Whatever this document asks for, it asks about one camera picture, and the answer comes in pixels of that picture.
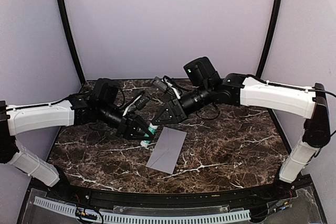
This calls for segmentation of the small white-capped glue bottle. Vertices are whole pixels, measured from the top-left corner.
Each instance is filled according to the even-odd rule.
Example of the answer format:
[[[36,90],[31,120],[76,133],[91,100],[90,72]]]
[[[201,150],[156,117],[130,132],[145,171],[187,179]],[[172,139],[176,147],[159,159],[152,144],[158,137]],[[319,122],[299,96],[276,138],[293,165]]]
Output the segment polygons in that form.
[[[152,142],[155,132],[158,129],[157,125],[153,125],[152,123],[150,123],[149,127],[148,127],[148,131],[151,134],[145,134],[144,135],[144,139],[141,141],[141,146],[143,147],[148,147],[150,145],[150,143]]]

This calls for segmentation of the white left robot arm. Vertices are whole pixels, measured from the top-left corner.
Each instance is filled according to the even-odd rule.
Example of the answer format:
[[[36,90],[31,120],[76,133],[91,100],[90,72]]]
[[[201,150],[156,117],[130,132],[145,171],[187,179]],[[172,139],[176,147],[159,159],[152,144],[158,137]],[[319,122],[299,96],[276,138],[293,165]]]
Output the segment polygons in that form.
[[[59,101],[32,105],[7,105],[1,101],[1,163],[9,164],[33,177],[63,201],[74,197],[74,189],[64,172],[25,148],[16,136],[21,133],[57,126],[77,126],[101,121],[126,140],[153,140],[154,134],[136,111],[150,101],[141,91],[130,102],[115,104],[122,89],[117,82],[100,78],[91,91],[75,93]]]

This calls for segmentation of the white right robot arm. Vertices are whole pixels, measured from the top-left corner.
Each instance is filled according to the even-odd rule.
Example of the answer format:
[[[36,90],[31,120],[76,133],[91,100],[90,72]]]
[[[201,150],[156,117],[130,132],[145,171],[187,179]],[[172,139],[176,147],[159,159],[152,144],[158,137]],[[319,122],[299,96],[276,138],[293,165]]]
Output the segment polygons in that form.
[[[273,200],[287,193],[287,183],[296,180],[334,134],[330,130],[326,97],[329,92],[320,83],[312,87],[294,86],[240,73],[230,73],[222,78],[206,56],[187,63],[183,68],[195,89],[167,101],[152,120],[153,125],[179,124],[211,103],[261,107],[303,119],[300,137],[281,165],[279,180],[268,187],[268,195]]]

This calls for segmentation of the grey paper envelope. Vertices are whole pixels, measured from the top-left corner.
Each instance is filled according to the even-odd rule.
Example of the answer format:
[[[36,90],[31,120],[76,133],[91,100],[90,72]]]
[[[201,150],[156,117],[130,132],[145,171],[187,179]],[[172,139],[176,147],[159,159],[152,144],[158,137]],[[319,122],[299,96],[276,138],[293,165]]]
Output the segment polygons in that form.
[[[146,167],[172,175],[186,136],[184,131],[164,127]]]

